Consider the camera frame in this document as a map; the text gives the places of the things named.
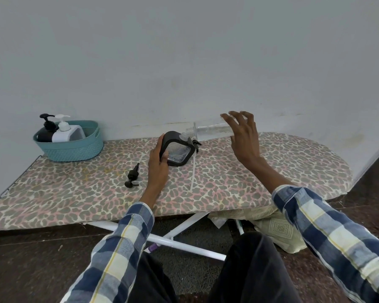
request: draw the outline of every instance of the dark red tile floor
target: dark red tile floor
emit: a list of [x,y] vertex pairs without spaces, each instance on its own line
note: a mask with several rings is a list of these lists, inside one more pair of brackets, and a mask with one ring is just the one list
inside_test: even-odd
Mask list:
[[[329,203],[379,237],[379,159],[350,193]],[[236,240],[234,221],[228,225]],[[247,223],[244,229],[254,231]],[[89,225],[0,232],[0,302],[58,302],[105,234]],[[304,302],[348,302],[308,249],[293,255],[278,251]],[[180,296],[180,302],[206,300],[206,293]]]

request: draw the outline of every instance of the water bottle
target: water bottle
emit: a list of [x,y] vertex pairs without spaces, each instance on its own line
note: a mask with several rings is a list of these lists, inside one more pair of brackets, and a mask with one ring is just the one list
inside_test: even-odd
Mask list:
[[186,134],[194,136],[198,141],[234,135],[232,128],[222,117],[194,122],[194,126],[188,128]]

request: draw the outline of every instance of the leopard print fabric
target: leopard print fabric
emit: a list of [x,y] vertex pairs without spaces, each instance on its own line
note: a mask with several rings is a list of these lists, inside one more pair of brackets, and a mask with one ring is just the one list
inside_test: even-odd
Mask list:
[[[0,200],[0,229],[47,227],[123,217],[147,184],[147,161],[156,138],[105,142],[95,158],[55,163],[39,158]],[[350,189],[347,163],[314,141],[279,133],[260,134],[261,153],[295,184],[324,199]],[[126,188],[126,175],[140,162],[138,187]],[[272,204],[263,185],[238,162],[229,138],[200,147],[190,192],[192,159],[170,167],[170,179],[154,208],[156,216],[247,209]]]

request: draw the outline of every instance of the teal basket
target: teal basket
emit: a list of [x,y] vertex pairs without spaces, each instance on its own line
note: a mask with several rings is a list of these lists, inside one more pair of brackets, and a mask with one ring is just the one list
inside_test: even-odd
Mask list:
[[35,133],[33,139],[48,158],[54,162],[76,162],[97,156],[104,146],[98,123],[91,120],[68,121],[68,123],[80,125],[86,138],[66,142],[38,142],[37,135],[45,130],[42,128]]

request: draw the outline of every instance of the plaid shirt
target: plaid shirt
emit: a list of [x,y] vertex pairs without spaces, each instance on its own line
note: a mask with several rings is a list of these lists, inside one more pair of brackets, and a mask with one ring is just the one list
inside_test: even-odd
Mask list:
[[[379,302],[379,239],[307,188],[283,185],[272,199],[351,300]],[[90,265],[61,302],[126,302],[153,224],[150,208],[133,204],[94,247]]]

